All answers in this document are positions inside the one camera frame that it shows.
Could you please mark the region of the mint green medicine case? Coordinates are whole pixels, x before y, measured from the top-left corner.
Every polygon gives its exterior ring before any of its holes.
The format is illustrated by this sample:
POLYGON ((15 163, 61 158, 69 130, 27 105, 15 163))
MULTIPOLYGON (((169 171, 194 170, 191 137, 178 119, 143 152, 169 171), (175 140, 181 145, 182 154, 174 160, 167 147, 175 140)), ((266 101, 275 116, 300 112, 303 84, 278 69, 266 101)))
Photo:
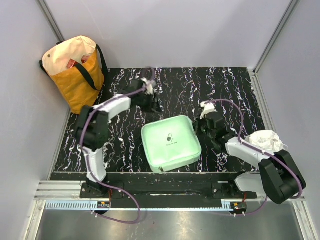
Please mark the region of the mint green medicine case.
POLYGON ((185 115, 148 123, 141 129, 142 145, 152 172, 169 172, 200 159, 202 147, 185 115))

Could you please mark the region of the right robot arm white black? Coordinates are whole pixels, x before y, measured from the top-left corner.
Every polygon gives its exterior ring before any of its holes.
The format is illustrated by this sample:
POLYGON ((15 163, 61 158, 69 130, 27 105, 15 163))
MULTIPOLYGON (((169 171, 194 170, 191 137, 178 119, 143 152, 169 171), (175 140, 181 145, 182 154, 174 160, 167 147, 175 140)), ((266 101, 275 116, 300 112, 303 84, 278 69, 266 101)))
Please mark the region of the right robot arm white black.
POLYGON ((278 205, 301 197, 306 181, 288 151, 264 150, 238 138, 216 111, 199 116, 193 128, 196 135, 210 139, 215 151, 241 159, 258 170, 239 173, 227 186, 231 197, 239 198, 245 192, 261 193, 278 205))

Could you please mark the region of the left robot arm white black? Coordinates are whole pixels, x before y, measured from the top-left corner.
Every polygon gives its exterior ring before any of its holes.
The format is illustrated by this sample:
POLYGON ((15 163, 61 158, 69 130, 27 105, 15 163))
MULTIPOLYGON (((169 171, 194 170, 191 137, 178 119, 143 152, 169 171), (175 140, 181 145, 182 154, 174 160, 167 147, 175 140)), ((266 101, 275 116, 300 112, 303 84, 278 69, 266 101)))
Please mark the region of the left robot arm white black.
POLYGON ((109 139, 108 124, 120 113, 136 106, 147 113, 160 113, 162 110, 155 93, 156 86, 154 79, 134 79, 127 88, 111 99, 98 105, 82 107, 76 122, 74 138, 85 157, 85 189, 90 190, 96 197, 103 198, 111 192, 105 183, 107 171, 103 154, 103 147, 109 139))

